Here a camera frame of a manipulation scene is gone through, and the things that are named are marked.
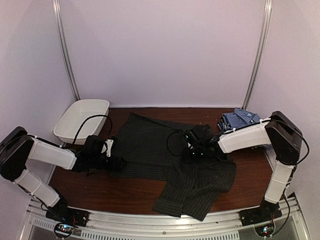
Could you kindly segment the black pinstriped long sleeve shirt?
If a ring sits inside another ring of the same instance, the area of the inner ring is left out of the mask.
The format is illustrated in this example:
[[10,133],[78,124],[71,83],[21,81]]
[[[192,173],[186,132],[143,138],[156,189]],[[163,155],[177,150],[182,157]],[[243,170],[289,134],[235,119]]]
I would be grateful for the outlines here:
[[190,124],[149,118],[130,113],[119,129],[115,155],[127,165],[115,178],[165,181],[153,211],[180,217],[188,215],[203,221],[222,192],[234,184],[237,166],[232,161],[213,164],[185,163],[181,152],[186,142],[175,130],[188,130]]

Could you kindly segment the blue checked shirt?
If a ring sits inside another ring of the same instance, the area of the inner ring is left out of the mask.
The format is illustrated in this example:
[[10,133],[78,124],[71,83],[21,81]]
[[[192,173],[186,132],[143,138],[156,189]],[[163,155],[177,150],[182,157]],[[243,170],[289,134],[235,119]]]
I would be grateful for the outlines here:
[[233,112],[224,113],[217,123],[223,134],[218,145],[224,153],[255,146],[270,145],[271,140],[266,132],[269,123],[258,114],[236,108]]

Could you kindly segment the white plastic basin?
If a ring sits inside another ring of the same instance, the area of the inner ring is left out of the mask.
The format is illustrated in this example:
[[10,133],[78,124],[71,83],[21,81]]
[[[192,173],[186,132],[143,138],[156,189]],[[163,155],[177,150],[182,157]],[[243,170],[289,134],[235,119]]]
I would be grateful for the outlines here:
[[62,115],[53,134],[62,142],[83,145],[90,135],[98,135],[109,114],[110,102],[103,99],[82,99],[74,102]]

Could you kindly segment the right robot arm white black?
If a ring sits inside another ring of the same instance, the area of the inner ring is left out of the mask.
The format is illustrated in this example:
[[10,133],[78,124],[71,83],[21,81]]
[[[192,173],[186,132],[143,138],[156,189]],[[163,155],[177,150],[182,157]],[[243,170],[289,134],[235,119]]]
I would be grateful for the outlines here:
[[249,126],[233,128],[213,134],[208,125],[196,125],[183,132],[187,142],[186,157],[190,161],[213,158],[228,161],[229,154],[250,147],[272,146],[276,164],[269,185],[256,210],[259,220],[266,221],[276,212],[300,163],[302,132],[281,111],[274,111],[269,118],[261,119]]

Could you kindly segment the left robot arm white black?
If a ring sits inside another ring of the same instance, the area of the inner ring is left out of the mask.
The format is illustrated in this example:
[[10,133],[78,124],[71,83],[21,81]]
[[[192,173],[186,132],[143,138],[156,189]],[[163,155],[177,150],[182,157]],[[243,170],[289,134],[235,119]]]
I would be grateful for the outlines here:
[[76,173],[88,173],[91,169],[119,172],[127,162],[112,154],[115,142],[115,139],[89,135],[75,151],[30,135],[18,126],[0,143],[0,175],[52,208],[53,215],[61,222],[67,222],[72,218],[67,200],[29,170],[26,162],[35,160]]

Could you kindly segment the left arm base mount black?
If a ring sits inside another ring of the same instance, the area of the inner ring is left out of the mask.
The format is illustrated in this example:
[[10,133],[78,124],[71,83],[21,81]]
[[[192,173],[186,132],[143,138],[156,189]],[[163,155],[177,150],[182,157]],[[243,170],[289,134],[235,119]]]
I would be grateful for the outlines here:
[[57,203],[49,206],[41,199],[41,206],[45,207],[45,217],[48,219],[67,224],[72,227],[86,227],[89,212],[86,210],[69,207],[68,201],[64,197],[59,197]]

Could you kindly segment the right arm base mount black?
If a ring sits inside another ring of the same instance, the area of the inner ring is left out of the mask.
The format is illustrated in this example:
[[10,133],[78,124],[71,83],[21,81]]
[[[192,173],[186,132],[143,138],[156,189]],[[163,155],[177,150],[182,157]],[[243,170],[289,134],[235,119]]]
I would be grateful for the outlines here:
[[278,202],[271,203],[264,199],[259,206],[244,209],[239,212],[240,221],[243,227],[272,221],[275,218],[280,218],[282,215]]

